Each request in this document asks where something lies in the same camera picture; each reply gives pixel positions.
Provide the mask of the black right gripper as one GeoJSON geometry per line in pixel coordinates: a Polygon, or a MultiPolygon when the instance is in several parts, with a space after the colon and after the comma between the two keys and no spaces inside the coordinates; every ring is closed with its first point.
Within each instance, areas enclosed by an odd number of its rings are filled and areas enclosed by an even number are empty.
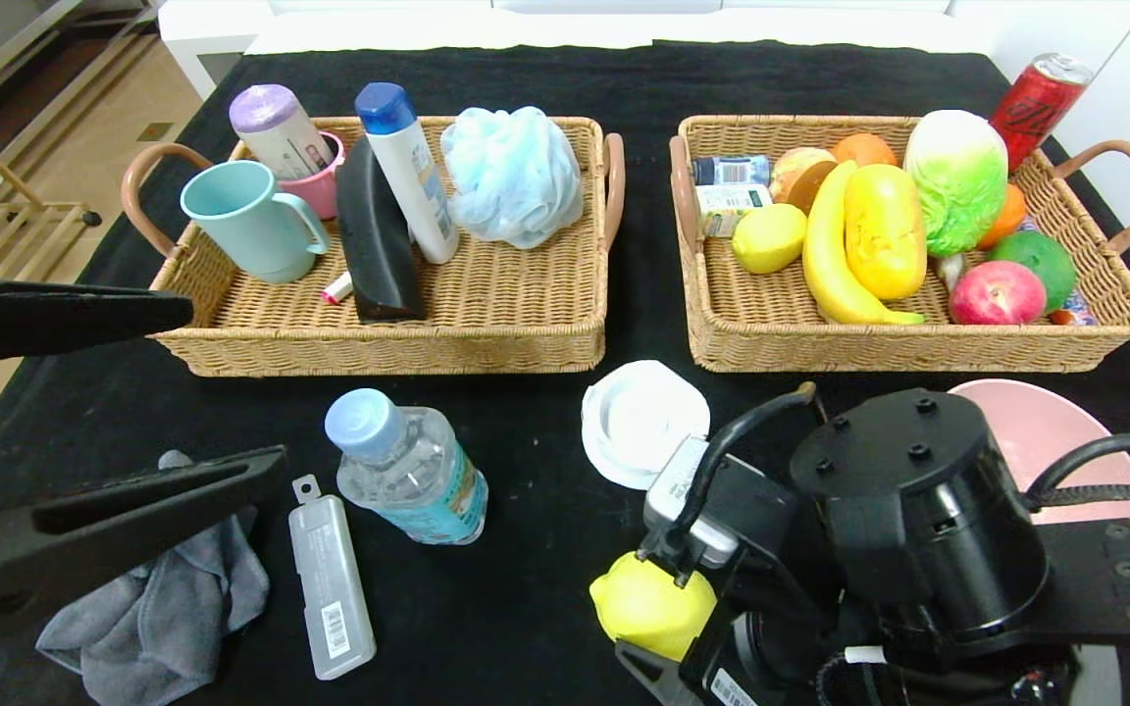
{"type": "Polygon", "coordinates": [[[660,705],[815,705],[822,624],[775,572],[734,560],[699,638],[679,663],[619,639],[616,660],[660,705]]]}

